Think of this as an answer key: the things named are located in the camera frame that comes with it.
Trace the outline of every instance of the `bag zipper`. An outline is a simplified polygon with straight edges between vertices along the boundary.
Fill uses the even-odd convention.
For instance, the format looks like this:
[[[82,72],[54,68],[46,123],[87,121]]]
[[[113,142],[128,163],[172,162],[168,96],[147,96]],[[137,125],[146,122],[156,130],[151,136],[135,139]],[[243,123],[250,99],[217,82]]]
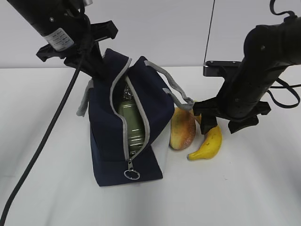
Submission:
[[[122,125],[123,125],[123,152],[124,152],[125,161],[128,161],[129,158],[130,158],[130,154],[129,154],[129,150],[128,150],[128,140],[127,140],[127,121],[122,115],[118,114],[116,112],[115,108],[114,108],[114,105],[113,105],[113,92],[114,92],[114,89],[115,89],[115,86],[116,86],[117,82],[127,72],[129,66],[131,65],[131,62],[132,62],[132,59],[129,58],[126,65],[123,67],[123,69],[119,72],[119,74],[117,75],[117,77],[113,81],[111,89],[110,89],[110,105],[111,105],[111,108],[112,108],[114,114],[122,120]]]
[[[145,111],[143,109],[143,106],[142,106],[142,104],[140,102],[138,94],[136,93],[136,90],[134,89],[134,87],[132,85],[132,82],[130,81],[130,79],[129,79],[128,76],[126,76],[126,82],[127,82],[128,87],[130,88],[130,90],[131,90],[131,92],[133,94],[134,100],[135,100],[135,102],[137,104],[137,108],[138,108],[138,111],[139,111],[139,113],[141,115],[141,118],[142,118],[142,121],[143,121],[143,124],[144,124],[144,130],[145,130],[145,139],[144,139],[144,143],[143,143],[142,147],[140,148],[140,150],[133,157],[131,157],[131,158],[128,159],[128,170],[127,171],[133,172],[134,171],[133,160],[143,151],[143,149],[148,144],[148,142],[150,140],[151,129],[150,129],[150,123],[149,123],[149,121],[147,119],[146,113],[145,113]]]

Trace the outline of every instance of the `navy blue bag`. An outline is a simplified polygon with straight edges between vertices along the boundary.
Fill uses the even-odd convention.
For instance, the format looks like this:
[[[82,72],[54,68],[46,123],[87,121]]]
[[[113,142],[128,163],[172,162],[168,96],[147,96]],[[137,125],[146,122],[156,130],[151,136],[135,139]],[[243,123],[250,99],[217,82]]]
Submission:
[[[91,150],[96,181],[99,186],[113,186],[162,179],[162,170],[156,158],[158,155],[154,153],[152,144],[162,134],[168,134],[160,141],[166,145],[162,152],[167,151],[174,102],[179,107],[190,110],[193,100],[186,97],[164,69],[145,57],[129,67],[130,58],[108,49],[103,61],[110,75],[106,80],[93,78],[89,82],[77,113],[84,116],[89,102]],[[171,87],[182,94],[187,104],[182,105],[178,101],[157,71],[167,77]],[[144,144],[131,158],[127,122],[117,113],[125,84],[133,94],[145,129]]]

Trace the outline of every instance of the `tabletop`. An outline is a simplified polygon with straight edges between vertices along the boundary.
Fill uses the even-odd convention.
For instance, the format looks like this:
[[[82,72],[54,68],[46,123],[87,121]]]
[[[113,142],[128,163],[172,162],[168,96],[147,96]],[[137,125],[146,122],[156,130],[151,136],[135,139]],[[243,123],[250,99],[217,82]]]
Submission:
[[[201,67],[166,68],[195,100],[214,97],[222,78]],[[0,210],[35,152],[74,69],[0,69]],[[301,68],[281,78],[301,83]],[[89,77],[81,73],[49,140],[16,196],[6,226],[297,226],[301,222],[301,108],[275,106],[256,127],[230,134],[222,148],[188,161],[204,137],[168,151],[164,178],[100,188],[93,176],[88,116],[76,110]],[[294,98],[275,90],[286,104]]]

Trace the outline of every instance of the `label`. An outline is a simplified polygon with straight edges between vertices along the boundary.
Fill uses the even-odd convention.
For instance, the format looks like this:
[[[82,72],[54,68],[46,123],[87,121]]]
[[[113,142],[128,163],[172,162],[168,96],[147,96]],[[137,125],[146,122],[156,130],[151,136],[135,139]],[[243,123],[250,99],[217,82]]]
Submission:
[[[46,41],[58,52],[64,51],[74,44],[74,41],[63,30],[57,29],[55,32],[44,37]]]

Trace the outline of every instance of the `green bottle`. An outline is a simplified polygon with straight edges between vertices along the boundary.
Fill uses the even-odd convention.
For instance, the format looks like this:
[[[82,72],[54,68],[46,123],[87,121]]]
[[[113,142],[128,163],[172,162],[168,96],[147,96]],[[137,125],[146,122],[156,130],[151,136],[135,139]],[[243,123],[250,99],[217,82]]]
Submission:
[[[123,101],[119,106],[118,114],[122,115],[127,121],[127,138],[131,158],[144,144],[145,129],[137,104],[128,86],[124,90]]]

